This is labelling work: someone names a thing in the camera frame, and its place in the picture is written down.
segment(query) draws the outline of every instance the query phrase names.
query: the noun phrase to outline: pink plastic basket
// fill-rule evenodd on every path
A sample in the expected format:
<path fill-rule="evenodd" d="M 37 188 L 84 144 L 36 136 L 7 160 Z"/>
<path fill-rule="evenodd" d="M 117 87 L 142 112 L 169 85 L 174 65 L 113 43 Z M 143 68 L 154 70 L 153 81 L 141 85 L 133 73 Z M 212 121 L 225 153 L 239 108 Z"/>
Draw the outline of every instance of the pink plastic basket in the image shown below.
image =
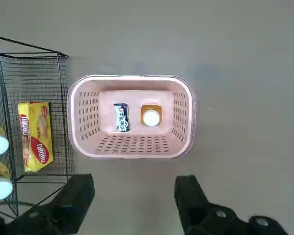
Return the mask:
<path fill-rule="evenodd" d="M 175 76 L 88 75 L 68 97 L 72 146 L 91 158 L 174 158 L 186 153 L 195 137 L 196 96 Z M 114 103 L 129 105 L 128 132 L 116 132 Z M 162 107 L 162 122 L 141 124 L 141 106 Z"/>

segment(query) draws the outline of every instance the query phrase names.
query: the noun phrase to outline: yellow biscuit box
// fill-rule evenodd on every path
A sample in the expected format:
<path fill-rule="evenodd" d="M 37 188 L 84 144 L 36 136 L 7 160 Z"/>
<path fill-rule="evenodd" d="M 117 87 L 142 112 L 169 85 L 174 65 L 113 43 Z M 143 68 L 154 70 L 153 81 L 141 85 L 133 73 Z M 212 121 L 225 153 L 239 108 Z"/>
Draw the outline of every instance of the yellow biscuit box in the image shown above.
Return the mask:
<path fill-rule="evenodd" d="M 25 172 L 36 172 L 53 161 L 48 102 L 18 105 Z"/>

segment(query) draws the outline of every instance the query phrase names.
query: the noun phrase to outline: metal wire rack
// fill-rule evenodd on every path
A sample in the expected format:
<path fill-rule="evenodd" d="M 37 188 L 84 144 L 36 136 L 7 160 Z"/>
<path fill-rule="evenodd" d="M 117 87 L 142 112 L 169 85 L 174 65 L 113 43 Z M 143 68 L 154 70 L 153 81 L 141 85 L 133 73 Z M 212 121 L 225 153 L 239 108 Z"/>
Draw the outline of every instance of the metal wire rack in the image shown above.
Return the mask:
<path fill-rule="evenodd" d="M 0 156 L 0 160 L 8 166 L 14 188 L 6 200 L 17 202 L 17 183 L 27 183 L 24 177 L 65 176 L 66 181 L 63 183 L 66 183 L 74 173 L 73 152 L 67 132 L 68 56 L 3 37 L 0 37 L 0 41 L 16 47 L 22 46 L 21 52 L 0 52 L 0 126 L 10 141 L 9 150 Z M 17 108 L 22 101 L 49 102 L 54 161 L 36 173 L 24 172 Z M 18 204 L 10 204 L 9 207 L 19 216 Z"/>

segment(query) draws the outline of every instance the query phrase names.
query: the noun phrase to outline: gray floor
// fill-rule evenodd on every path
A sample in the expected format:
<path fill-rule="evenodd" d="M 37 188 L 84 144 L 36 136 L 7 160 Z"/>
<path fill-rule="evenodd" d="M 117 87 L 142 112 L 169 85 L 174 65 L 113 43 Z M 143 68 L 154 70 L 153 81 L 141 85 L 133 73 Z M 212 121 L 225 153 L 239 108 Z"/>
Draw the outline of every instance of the gray floor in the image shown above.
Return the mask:
<path fill-rule="evenodd" d="M 97 190 L 79 234 L 181 234 L 179 174 L 241 219 L 265 214 L 294 234 L 294 0 L 1 0 L 0 35 L 69 54 L 72 81 L 175 74 L 197 90 L 186 156 L 75 156 Z"/>

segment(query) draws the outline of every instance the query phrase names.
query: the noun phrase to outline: red logo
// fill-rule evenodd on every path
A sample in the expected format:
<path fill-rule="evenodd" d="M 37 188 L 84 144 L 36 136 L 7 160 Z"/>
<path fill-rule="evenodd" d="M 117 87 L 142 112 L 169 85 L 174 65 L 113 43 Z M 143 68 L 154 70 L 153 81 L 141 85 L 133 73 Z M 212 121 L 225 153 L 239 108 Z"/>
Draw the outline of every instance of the red logo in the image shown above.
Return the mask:
<path fill-rule="evenodd" d="M 30 140 L 31 149 L 33 150 L 36 158 L 40 161 L 40 163 L 46 164 L 49 160 L 49 152 L 47 148 L 35 137 L 31 137 Z"/>
<path fill-rule="evenodd" d="M 48 115 L 48 108 L 46 106 L 42 106 L 41 112 L 44 114 L 44 116 L 47 116 Z"/>

